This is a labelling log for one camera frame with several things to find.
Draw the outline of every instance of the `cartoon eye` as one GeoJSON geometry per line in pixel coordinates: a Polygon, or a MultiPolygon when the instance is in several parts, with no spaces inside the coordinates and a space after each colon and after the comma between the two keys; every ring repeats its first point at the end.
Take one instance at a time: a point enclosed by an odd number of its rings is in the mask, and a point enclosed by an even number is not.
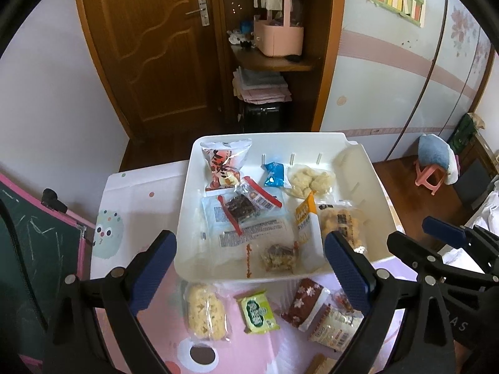
{"type": "Polygon", "coordinates": [[[177,358],[185,368],[192,372],[211,372],[219,362],[216,348],[196,346],[189,338],[179,343],[177,358]]]}

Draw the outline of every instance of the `pink stool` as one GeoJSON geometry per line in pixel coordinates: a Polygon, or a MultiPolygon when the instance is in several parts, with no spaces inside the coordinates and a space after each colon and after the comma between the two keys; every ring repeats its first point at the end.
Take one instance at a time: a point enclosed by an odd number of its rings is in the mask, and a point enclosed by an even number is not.
{"type": "Polygon", "coordinates": [[[426,166],[423,171],[421,171],[421,168],[419,166],[419,159],[417,159],[414,164],[416,165],[416,181],[414,184],[416,186],[420,186],[423,184],[427,189],[432,191],[432,195],[435,195],[437,190],[440,188],[442,185],[443,181],[445,180],[445,177],[447,176],[447,172],[441,168],[439,165],[430,165],[426,166]],[[435,177],[437,178],[437,185],[431,185],[428,183],[428,177],[430,177],[433,173],[435,173],[435,177]]]}

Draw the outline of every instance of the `pink storage basket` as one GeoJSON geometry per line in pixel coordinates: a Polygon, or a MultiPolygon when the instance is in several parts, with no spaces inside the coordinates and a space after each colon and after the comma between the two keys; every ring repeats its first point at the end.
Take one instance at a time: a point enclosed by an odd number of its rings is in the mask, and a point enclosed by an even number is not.
{"type": "Polygon", "coordinates": [[[265,56],[301,55],[303,27],[290,26],[291,0],[284,0],[284,26],[270,25],[272,13],[267,10],[267,20],[254,22],[255,46],[265,56]]]}

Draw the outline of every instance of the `green snack package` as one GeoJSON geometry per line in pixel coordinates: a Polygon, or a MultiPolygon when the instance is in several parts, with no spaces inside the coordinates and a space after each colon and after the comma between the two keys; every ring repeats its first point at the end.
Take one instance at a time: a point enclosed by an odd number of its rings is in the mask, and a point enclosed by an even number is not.
{"type": "Polygon", "coordinates": [[[280,329],[274,318],[265,291],[237,300],[246,322],[246,333],[267,333],[280,329]]]}

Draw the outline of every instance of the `blue cushion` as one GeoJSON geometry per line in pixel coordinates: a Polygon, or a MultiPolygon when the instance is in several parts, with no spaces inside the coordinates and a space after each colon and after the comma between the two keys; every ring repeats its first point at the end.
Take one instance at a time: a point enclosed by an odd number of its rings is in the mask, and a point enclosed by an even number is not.
{"type": "Polygon", "coordinates": [[[448,144],[440,137],[421,135],[418,144],[418,158],[421,166],[439,165],[448,170],[450,163],[448,144]]]}

